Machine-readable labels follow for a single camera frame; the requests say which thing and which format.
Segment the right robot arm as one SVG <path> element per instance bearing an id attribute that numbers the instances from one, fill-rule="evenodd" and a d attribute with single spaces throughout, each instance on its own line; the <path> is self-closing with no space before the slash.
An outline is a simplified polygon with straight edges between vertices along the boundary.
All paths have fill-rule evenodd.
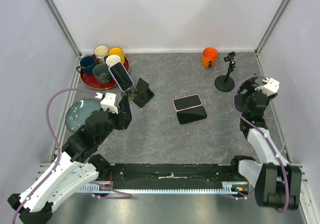
<path id="1" fill-rule="evenodd" d="M 259 161 L 250 157 L 237 157 L 229 168 L 229 175 L 239 181 L 244 177 L 254 188 L 258 206 L 274 208 L 279 212 L 296 210 L 300 203 L 302 172 L 290 164 L 271 139 L 264 119 L 270 101 L 278 95 L 279 81 L 261 75 L 251 75 L 240 82 L 233 94 L 232 103 L 242 95 L 242 107 L 235 107 L 240 117 L 240 130 L 254 148 Z"/>

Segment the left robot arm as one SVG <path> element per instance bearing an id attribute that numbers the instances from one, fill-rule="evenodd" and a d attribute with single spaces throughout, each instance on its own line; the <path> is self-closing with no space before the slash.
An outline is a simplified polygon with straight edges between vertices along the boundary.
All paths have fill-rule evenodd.
<path id="1" fill-rule="evenodd" d="M 12 194 L 8 203 L 22 223 L 47 223 L 57 208 L 81 187 L 106 180 L 111 164 L 96 154 L 113 130 L 127 129 L 132 120 L 130 106 L 120 104 L 117 113 L 99 109 L 86 119 L 62 146 L 60 155 L 26 191 Z"/>

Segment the black round-base phone stand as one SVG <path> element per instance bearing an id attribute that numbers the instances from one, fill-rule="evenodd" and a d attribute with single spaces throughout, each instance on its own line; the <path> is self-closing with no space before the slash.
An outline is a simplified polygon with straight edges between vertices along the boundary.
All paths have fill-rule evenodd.
<path id="1" fill-rule="evenodd" d="M 235 69 L 236 62 L 234 57 L 236 56 L 235 52 L 230 52 L 226 57 L 224 57 L 225 62 L 229 62 L 228 71 L 226 75 L 220 75 L 216 77 L 214 81 L 215 87 L 222 92 L 230 92 L 234 89 L 235 82 L 232 77 L 230 77 L 231 72 Z"/>

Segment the black phone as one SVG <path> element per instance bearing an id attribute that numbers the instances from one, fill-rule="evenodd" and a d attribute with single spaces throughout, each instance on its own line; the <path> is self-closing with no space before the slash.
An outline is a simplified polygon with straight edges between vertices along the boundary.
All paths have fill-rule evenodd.
<path id="1" fill-rule="evenodd" d="M 178 111 L 176 115 L 179 124 L 181 125 L 193 123 L 207 118 L 207 113 L 203 106 Z"/>
<path id="2" fill-rule="evenodd" d="M 118 105 L 121 111 L 121 119 L 124 125 L 123 127 L 127 129 L 132 120 L 132 113 L 128 96 L 124 95 Z"/>

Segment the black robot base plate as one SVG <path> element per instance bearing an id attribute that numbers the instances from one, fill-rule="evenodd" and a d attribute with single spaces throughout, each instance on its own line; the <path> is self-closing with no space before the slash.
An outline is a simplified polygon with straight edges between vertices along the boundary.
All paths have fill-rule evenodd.
<path id="1" fill-rule="evenodd" d="M 97 180 L 110 181 L 115 189 L 133 190 L 221 189 L 224 182 L 243 182 L 254 187 L 234 166 L 216 163 L 116 163 Z"/>

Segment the black flat-base phone stand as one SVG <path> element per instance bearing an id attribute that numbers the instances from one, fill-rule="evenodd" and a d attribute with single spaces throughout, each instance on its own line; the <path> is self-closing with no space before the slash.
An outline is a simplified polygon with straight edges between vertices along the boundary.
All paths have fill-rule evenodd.
<path id="1" fill-rule="evenodd" d="M 140 108 L 143 108 L 153 97 L 154 92 L 150 89 L 149 83 L 139 78 L 136 85 L 136 97 L 133 102 Z"/>

